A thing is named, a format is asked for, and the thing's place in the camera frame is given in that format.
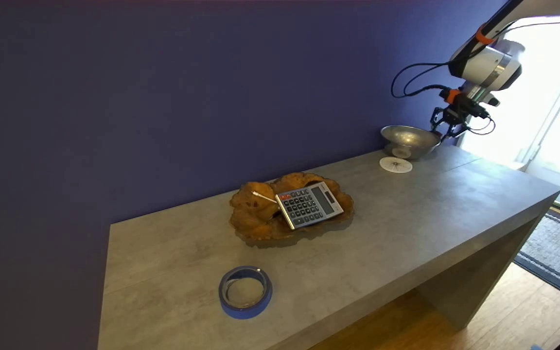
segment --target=floor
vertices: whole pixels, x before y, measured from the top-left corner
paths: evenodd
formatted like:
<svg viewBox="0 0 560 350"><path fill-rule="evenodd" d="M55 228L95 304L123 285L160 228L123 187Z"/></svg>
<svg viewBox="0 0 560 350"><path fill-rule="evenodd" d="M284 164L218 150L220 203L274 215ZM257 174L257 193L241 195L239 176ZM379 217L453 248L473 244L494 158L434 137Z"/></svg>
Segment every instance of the floor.
<svg viewBox="0 0 560 350"><path fill-rule="evenodd" d="M455 333L418 292L410 292L315 350L552 350L558 345L560 292L512 265L461 333Z"/></svg>

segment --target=gray countertop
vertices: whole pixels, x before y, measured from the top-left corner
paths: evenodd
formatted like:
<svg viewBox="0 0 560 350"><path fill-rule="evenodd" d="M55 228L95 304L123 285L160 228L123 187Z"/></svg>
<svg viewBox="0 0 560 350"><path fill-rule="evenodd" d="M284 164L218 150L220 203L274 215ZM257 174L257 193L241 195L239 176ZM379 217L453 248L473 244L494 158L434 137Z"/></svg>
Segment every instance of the gray countertop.
<svg viewBox="0 0 560 350"><path fill-rule="evenodd" d="M508 236L560 191L457 148L407 176L379 158L309 170L337 180L356 215L292 248L247 248L230 226L234 193L115 224L99 349L307 347ZM263 267L274 285L270 306L247 322L218 304L218 283L237 265Z"/></svg>

